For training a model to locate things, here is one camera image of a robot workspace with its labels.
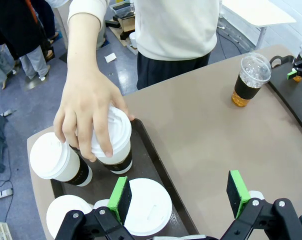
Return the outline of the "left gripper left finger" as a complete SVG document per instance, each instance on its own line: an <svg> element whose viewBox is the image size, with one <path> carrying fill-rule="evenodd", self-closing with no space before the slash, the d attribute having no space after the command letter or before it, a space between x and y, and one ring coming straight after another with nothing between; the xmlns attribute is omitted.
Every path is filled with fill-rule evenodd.
<svg viewBox="0 0 302 240"><path fill-rule="evenodd" d="M57 232L56 240L132 240L133 236L124 223L132 200L132 191L126 176L119 177L108 205L84 213L79 209L69 210Z"/></svg>

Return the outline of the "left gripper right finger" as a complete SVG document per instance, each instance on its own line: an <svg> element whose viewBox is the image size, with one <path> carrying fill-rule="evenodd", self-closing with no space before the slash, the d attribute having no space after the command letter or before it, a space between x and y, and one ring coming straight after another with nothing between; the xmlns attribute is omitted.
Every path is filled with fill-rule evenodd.
<svg viewBox="0 0 302 240"><path fill-rule="evenodd" d="M251 197L238 170L228 172L226 193L234 221L222 240L247 240L253 230L264 230L270 240L302 240L302 224L289 199L268 203Z"/></svg>

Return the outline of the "person's right hand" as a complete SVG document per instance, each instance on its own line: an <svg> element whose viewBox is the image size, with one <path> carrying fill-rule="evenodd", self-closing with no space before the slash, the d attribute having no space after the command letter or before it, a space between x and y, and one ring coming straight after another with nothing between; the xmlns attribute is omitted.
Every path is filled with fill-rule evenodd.
<svg viewBox="0 0 302 240"><path fill-rule="evenodd" d="M102 152L113 155L108 130L109 105L123 111L129 120L127 104L119 90L97 67L69 70L63 88L59 109L53 121L54 132L62 142L80 150L81 155L91 162L92 137L96 136Z"/></svg>

